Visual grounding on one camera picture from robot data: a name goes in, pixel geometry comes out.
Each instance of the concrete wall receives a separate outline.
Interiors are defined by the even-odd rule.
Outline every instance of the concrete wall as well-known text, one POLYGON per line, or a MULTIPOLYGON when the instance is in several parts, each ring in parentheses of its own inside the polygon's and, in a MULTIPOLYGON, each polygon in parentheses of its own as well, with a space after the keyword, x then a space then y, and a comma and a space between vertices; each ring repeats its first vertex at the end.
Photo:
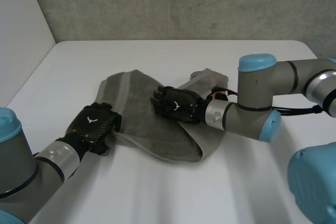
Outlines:
POLYGON ((0 106, 8 105, 54 45, 36 0, 0 0, 0 106))
POLYGON ((294 39, 335 57, 336 0, 38 0, 56 41, 294 39))

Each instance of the gray wall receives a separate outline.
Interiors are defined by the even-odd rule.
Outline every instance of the gray wall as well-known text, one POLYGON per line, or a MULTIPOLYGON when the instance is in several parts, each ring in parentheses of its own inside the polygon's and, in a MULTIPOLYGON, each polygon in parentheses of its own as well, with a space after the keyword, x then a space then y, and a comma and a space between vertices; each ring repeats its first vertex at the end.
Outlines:
POLYGON ((336 0, 38 0, 57 42, 294 39, 335 57, 336 0))

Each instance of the gray towel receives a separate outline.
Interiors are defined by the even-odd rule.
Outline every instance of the gray towel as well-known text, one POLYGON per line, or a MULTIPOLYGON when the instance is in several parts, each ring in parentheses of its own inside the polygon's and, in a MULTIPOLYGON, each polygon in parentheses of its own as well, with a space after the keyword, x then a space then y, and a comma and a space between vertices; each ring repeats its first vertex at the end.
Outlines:
MULTIPOLYGON (((227 87, 228 78, 209 69, 195 72, 180 88, 206 96, 213 86, 227 87)), ((156 115, 150 97, 161 85, 138 70, 114 74, 99 87, 96 102, 113 105, 122 115, 117 142, 135 145, 146 152, 172 162, 200 162, 219 146, 223 131, 202 124, 176 123, 156 115)))

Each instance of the black cable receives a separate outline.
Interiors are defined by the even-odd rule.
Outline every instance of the black cable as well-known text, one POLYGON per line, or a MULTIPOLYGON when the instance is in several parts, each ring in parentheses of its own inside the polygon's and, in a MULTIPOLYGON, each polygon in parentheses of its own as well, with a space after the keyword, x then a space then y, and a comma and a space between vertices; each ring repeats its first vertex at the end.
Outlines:
MULTIPOLYGON (((213 96, 215 92, 218 91, 226 91, 228 95, 238 95, 237 92, 232 91, 230 89, 226 88, 221 88, 218 86, 215 86, 211 89, 211 94, 208 97, 213 96)), ((284 108, 284 107, 277 107, 277 106, 272 106, 272 109, 277 110, 281 115, 283 116, 293 116, 293 115, 307 115, 307 114, 319 114, 324 111, 323 108, 321 108, 318 105, 315 105, 311 108, 303 108, 303 109, 296 109, 296 108, 284 108)))

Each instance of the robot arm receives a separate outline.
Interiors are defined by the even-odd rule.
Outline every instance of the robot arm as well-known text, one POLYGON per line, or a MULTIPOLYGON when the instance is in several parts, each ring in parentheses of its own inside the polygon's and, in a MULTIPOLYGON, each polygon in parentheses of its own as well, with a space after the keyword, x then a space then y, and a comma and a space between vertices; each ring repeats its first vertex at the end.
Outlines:
POLYGON ((152 98, 155 111, 176 120, 179 111, 183 115, 180 121, 191 122, 184 120, 189 117, 194 123, 203 122, 271 142, 277 137, 281 123, 281 114, 272 108, 274 95, 301 93, 336 117, 336 64, 329 59, 277 62, 269 54, 248 55, 239 60, 237 103, 189 95, 189 102, 184 106, 186 98, 182 93, 185 92, 167 87, 155 91, 152 98))
POLYGON ((121 125, 108 104, 85 107, 66 135, 33 157, 13 111, 0 108, 0 223, 29 223, 76 172, 85 153, 106 155, 105 138, 121 125))

